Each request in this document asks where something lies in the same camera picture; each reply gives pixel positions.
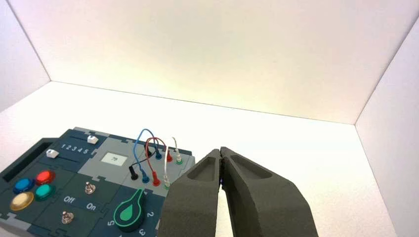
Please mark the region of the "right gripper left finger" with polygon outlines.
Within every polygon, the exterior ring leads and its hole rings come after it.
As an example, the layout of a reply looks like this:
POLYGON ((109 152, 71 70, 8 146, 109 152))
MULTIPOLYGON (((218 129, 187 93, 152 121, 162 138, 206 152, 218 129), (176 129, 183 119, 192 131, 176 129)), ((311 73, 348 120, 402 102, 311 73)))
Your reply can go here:
POLYGON ((213 149, 171 185, 162 208, 159 237, 213 237, 220 186, 219 149, 213 149))

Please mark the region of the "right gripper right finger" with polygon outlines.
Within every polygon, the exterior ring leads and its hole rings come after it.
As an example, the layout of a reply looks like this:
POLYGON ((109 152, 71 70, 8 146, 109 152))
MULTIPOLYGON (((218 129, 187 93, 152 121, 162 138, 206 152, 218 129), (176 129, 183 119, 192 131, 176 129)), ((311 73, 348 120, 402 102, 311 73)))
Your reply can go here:
POLYGON ((316 237, 307 200, 290 180, 221 147, 222 188, 235 237, 316 237))

